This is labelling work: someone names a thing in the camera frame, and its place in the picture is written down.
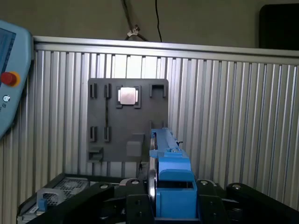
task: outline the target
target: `emergency stop button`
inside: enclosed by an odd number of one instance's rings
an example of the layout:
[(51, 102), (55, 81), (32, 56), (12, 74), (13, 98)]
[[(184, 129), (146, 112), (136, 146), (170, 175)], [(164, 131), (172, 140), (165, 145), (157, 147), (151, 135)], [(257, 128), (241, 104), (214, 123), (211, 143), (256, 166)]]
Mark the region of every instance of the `emergency stop button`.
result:
[(1, 74), (1, 82), (8, 86), (14, 86), (17, 82), (17, 76), (11, 72), (3, 72)]

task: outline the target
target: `black cable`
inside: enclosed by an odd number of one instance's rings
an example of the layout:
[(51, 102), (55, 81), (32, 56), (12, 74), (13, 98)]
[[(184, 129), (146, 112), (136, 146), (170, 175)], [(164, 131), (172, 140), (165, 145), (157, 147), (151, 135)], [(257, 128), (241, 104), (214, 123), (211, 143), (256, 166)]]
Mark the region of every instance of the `black cable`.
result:
[(129, 28), (131, 31), (133, 31), (133, 25), (131, 23), (131, 20), (130, 20), (130, 16), (129, 16), (129, 11), (128, 11), (128, 6), (126, 4), (126, 0), (121, 0), (121, 3), (122, 3), (122, 7), (125, 11), (125, 15), (126, 15), (126, 18), (127, 18), (127, 22), (128, 22), (128, 25), (129, 25)]
[(155, 6), (156, 6), (156, 16), (157, 16), (157, 29), (160, 37), (160, 42), (162, 42), (162, 36), (160, 32), (160, 20), (159, 20), (159, 13), (158, 13), (158, 6), (157, 6), (157, 0), (155, 0)]

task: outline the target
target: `aluminum panel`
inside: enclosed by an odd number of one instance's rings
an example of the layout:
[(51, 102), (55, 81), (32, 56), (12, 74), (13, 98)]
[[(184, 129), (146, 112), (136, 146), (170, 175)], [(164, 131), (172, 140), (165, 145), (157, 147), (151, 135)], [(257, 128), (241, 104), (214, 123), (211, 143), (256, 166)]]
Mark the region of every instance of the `aluminum panel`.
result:
[(299, 209), (298, 65), (289, 51), (37, 37), (0, 141), (0, 224), (63, 171), (136, 176), (135, 162), (87, 162), (90, 77), (167, 78), (168, 126), (196, 177), (243, 182)]

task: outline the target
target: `bolt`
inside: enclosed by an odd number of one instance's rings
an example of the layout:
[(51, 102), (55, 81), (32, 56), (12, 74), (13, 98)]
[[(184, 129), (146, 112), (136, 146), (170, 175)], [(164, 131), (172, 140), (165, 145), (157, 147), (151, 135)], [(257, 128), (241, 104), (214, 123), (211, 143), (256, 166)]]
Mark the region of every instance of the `bolt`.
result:
[(108, 187), (107, 184), (100, 186), (101, 189), (106, 189)]
[(200, 182), (202, 185), (207, 185), (207, 181), (201, 181)]
[(239, 189), (241, 188), (241, 186), (238, 185), (238, 184), (234, 184), (234, 185), (233, 185), (233, 188), (236, 189), (236, 190), (239, 190)]
[(139, 180), (133, 180), (131, 183), (132, 184), (139, 184)]

